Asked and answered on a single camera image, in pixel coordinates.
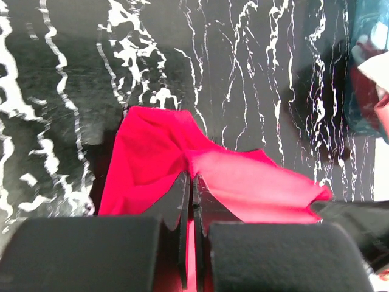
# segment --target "fabric fold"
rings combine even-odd
[[[134,106],[117,133],[99,215],[141,214],[182,171],[200,173],[215,198],[246,222],[317,222],[310,203],[331,198],[326,187],[278,167],[262,150],[213,143],[188,111]]]

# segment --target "red cloth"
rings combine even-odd
[[[370,59],[371,57],[374,57],[376,55],[385,53],[385,50],[376,49],[370,40],[368,40],[366,43],[357,41],[356,45],[362,49],[363,57],[365,60]]]
[[[356,66],[351,67],[350,77],[360,114],[368,121],[373,129],[379,131],[380,123],[377,114],[374,111],[374,107],[379,102],[376,83],[364,76]]]
[[[115,140],[99,215],[141,214],[182,171],[200,173],[210,192],[245,222],[315,223],[314,200],[331,192],[278,167],[264,151],[238,153],[203,135],[188,111],[132,107]],[[196,291],[193,224],[188,290]]]

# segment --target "black marble surface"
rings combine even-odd
[[[189,110],[229,149],[263,148],[337,198],[372,200],[375,141],[342,116],[353,10],[0,0],[0,241],[29,216],[92,212],[89,195],[98,207],[122,110],[138,104]]]

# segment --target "red object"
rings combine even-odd
[[[141,214],[182,171],[200,173],[210,192],[242,221],[315,223],[309,210],[331,192],[278,167],[264,151],[226,150],[203,135],[188,111],[132,107],[115,140],[99,215]],[[196,291],[193,224],[188,291]]]
[[[376,49],[370,40],[368,40],[366,43],[358,41],[356,44],[362,49],[363,57],[365,58],[365,60],[370,59],[371,57],[374,57],[376,55],[385,53],[385,50]]]
[[[351,83],[356,95],[360,114],[376,131],[380,130],[380,122],[374,107],[379,102],[376,83],[364,76],[356,66],[350,69]]]
[[[386,269],[385,271],[379,273],[379,277],[383,281],[389,281],[389,269]]]

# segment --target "black foam block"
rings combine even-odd
[[[217,292],[372,292],[356,244],[331,224],[210,226]]]
[[[159,248],[167,229],[160,221],[130,216],[29,219],[0,261],[0,291],[152,292],[154,286],[163,291],[156,279],[170,287],[165,291],[180,291],[175,263]]]
[[[389,201],[315,201],[311,209],[324,220],[341,225],[376,272],[388,268]]]
[[[187,288],[187,224],[191,184],[188,173],[179,174],[171,189],[142,215],[161,217],[170,232],[165,232],[162,248],[169,250]]]
[[[217,221],[241,222],[209,191],[201,175],[193,180],[193,219],[196,243],[196,281],[198,292],[212,285],[210,247],[207,238],[209,226]]]

